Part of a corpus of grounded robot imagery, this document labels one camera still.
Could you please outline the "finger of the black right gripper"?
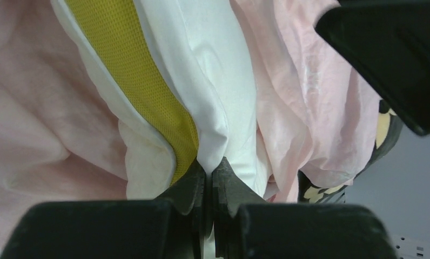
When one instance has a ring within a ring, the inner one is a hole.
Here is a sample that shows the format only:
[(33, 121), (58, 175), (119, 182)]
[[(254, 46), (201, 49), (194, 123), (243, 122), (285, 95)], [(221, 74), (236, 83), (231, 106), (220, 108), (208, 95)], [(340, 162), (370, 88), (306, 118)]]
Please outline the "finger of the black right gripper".
[(341, 1), (315, 31), (411, 131), (430, 134), (430, 1)]

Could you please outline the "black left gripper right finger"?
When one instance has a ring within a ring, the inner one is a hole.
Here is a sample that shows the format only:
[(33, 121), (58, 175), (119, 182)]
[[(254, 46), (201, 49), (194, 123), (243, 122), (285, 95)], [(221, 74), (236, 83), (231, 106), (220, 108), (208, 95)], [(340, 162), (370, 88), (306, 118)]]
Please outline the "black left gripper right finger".
[(269, 203), (223, 158), (212, 172), (216, 256), (396, 258), (381, 221), (357, 205)]

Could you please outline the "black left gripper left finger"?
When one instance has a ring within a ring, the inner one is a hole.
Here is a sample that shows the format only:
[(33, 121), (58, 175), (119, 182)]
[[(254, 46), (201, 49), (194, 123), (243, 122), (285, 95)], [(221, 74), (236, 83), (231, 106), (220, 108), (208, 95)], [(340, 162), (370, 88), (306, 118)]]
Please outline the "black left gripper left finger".
[(205, 172), (194, 161), (152, 200), (46, 202), (21, 218), (1, 258), (202, 258)]

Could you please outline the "black blanket with yellow flowers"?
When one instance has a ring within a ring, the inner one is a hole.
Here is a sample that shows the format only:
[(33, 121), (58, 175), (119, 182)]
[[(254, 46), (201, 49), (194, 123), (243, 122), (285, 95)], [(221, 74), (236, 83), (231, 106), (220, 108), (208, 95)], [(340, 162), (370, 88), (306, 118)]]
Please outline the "black blanket with yellow flowers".
[[(391, 109), (390, 105), (383, 99), (379, 101), (379, 114), (377, 125), (377, 136), (372, 155), (365, 168), (356, 175), (359, 177), (368, 167), (384, 157), (396, 145), (401, 134), (404, 123)], [(345, 189), (350, 186), (354, 179), (348, 183), (333, 187), (321, 188), (314, 185), (302, 172), (298, 172), (300, 203), (345, 203)]]

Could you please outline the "pink pillow with princess print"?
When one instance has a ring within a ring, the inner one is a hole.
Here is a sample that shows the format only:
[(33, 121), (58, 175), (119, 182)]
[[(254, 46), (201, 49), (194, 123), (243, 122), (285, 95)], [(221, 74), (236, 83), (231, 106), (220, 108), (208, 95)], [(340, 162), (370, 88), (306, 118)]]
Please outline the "pink pillow with princess print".
[[(0, 1), (0, 245), (45, 200), (124, 199), (127, 146), (52, 1)], [(336, 1), (229, 1), (256, 88), (269, 161), (263, 199), (297, 202), (371, 157), (379, 96), (313, 29)]]

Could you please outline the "white pillow with yellow edge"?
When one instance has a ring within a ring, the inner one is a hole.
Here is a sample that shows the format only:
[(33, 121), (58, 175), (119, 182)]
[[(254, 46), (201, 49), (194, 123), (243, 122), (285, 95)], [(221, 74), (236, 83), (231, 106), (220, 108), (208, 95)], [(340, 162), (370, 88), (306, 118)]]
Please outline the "white pillow with yellow edge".
[(253, 258), (248, 208), (269, 161), (250, 54), (229, 1), (52, 1), (127, 146), (126, 196), (196, 223), (195, 255)]

